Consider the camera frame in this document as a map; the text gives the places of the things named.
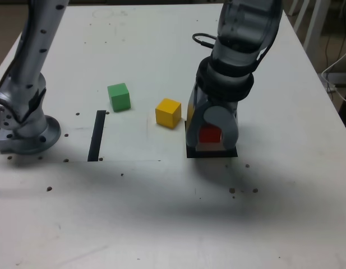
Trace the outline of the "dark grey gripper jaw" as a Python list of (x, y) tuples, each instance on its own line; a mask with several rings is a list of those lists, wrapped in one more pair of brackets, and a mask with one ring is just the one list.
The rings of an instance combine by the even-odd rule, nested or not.
[(189, 147), (196, 147), (199, 141), (199, 130), (204, 122), (204, 112), (209, 104), (195, 109), (193, 107), (193, 90), (187, 106), (186, 119), (186, 144)]

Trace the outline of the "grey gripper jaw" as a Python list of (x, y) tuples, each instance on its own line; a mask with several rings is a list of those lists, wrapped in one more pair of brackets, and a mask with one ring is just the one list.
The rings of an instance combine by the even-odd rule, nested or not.
[(204, 120), (221, 130), (225, 149), (235, 148), (239, 136), (236, 108), (211, 106), (205, 110)]

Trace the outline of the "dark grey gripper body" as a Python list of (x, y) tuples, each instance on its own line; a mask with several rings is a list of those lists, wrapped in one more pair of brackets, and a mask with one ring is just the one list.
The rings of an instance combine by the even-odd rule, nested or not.
[(210, 106), (222, 106), (226, 109), (228, 109), (230, 112), (235, 113), (238, 108), (238, 103), (237, 102), (227, 102), (227, 101), (222, 101), (216, 98), (213, 98), (206, 93), (204, 93), (200, 87), (198, 86), (197, 83), (195, 83), (194, 88), (193, 88), (193, 107), (195, 109), (203, 106), (204, 104), (208, 103)]

